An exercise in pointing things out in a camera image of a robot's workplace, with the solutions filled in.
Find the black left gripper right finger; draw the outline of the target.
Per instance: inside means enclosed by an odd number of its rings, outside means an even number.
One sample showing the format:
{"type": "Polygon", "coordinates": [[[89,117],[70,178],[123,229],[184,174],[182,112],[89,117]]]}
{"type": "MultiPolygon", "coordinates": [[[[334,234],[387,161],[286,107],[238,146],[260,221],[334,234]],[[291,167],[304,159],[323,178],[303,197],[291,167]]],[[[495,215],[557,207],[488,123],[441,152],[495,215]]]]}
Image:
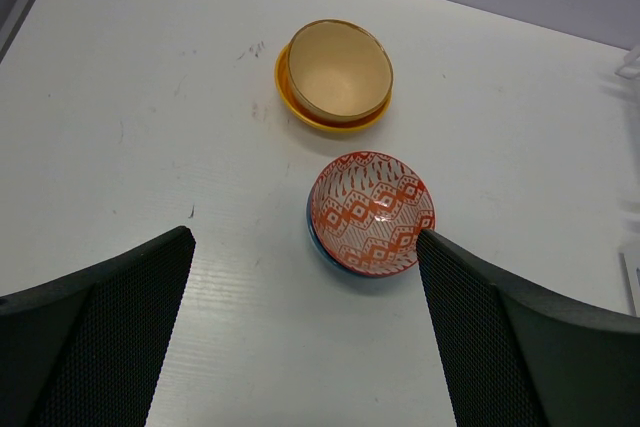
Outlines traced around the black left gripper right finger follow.
{"type": "Polygon", "coordinates": [[[459,426],[636,426],[639,320],[422,231],[417,257],[459,426]]]}

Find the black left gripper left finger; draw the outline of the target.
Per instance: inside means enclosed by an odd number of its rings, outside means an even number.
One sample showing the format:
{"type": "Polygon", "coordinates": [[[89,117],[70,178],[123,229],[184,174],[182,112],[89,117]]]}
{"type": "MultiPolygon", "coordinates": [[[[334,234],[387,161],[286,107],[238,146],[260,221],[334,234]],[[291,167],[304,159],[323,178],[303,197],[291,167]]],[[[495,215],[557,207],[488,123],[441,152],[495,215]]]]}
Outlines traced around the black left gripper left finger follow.
{"type": "Polygon", "coordinates": [[[195,245],[179,226],[2,297],[2,425],[145,425],[195,245]]]}

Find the red patterned bowl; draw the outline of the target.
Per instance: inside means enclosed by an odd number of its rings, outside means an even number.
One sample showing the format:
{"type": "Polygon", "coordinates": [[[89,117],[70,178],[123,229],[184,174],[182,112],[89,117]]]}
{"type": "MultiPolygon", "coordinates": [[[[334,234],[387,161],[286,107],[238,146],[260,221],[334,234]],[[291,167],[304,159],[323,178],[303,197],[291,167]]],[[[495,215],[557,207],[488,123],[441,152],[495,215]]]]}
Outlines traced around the red patterned bowl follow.
{"type": "Polygon", "coordinates": [[[364,277],[390,277],[417,264],[419,233],[436,227],[432,197],[404,162],[356,151],[320,172],[308,201],[311,227],[327,254],[364,277]]]}

